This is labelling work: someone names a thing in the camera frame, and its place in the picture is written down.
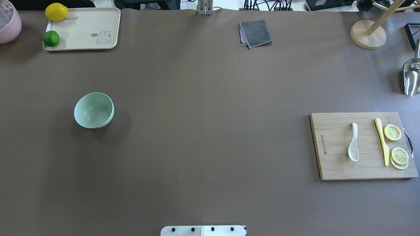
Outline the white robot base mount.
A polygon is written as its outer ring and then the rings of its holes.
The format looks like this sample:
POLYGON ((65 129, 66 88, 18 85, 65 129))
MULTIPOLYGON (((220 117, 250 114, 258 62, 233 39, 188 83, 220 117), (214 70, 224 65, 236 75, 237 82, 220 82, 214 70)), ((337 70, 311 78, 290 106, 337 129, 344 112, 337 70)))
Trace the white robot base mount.
POLYGON ((165 226, 161 236, 246 236, 246 226, 242 225, 196 225, 165 226))

